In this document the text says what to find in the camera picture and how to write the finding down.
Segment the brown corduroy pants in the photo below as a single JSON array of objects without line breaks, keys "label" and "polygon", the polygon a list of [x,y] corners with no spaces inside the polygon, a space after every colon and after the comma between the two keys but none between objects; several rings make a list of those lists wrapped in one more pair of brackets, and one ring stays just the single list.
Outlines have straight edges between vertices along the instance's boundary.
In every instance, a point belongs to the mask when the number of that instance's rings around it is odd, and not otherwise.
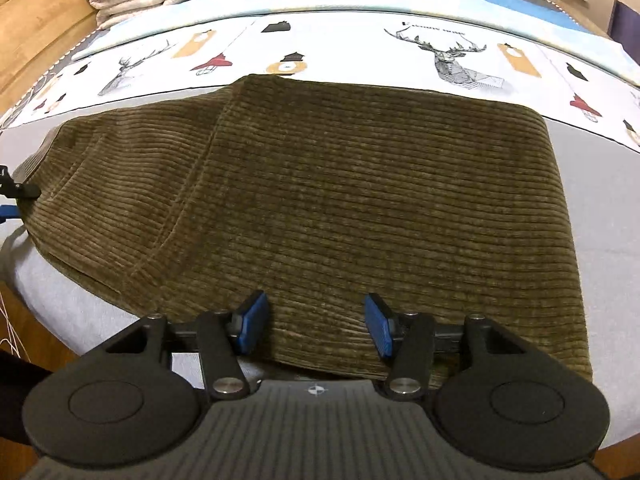
[{"label": "brown corduroy pants", "polygon": [[243,77],[80,116],[15,170],[38,252],[131,314],[272,307],[260,351],[378,378],[363,299],[482,312],[590,378],[574,238],[544,118],[398,88]]}]

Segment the deer print bed sheet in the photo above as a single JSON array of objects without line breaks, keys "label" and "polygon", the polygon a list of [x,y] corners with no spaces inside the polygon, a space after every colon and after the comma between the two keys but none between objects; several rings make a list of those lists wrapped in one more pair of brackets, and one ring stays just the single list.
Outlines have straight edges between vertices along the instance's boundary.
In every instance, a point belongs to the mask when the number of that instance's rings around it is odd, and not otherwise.
[{"label": "deer print bed sheet", "polygon": [[608,443],[639,430],[639,69],[611,40],[425,15],[191,0],[97,32],[2,117],[15,168],[77,115],[212,91],[248,74],[379,84],[521,104],[547,121],[582,274]]}]

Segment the purple rolled mat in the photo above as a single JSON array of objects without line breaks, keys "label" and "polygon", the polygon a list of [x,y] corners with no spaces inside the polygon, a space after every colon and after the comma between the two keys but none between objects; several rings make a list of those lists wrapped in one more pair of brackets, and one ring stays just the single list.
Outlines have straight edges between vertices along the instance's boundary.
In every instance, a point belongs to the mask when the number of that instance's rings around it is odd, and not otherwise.
[{"label": "purple rolled mat", "polygon": [[620,0],[614,0],[608,36],[621,44],[636,63],[640,63],[640,14]]}]

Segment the wooden bed frame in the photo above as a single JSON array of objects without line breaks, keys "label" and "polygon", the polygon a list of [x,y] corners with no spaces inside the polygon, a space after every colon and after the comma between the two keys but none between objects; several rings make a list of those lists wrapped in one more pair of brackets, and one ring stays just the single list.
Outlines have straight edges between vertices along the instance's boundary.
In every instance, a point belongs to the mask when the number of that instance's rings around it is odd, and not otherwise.
[{"label": "wooden bed frame", "polygon": [[[1,0],[1,116],[63,54],[93,32],[95,10],[87,0]],[[1,291],[10,319],[32,360],[51,370],[67,364],[70,350],[47,334],[6,285]],[[37,456],[26,445],[1,439],[1,479],[19,479]],[[639,434],[601,450],[596,464],[614,479],[639,475]]]}]

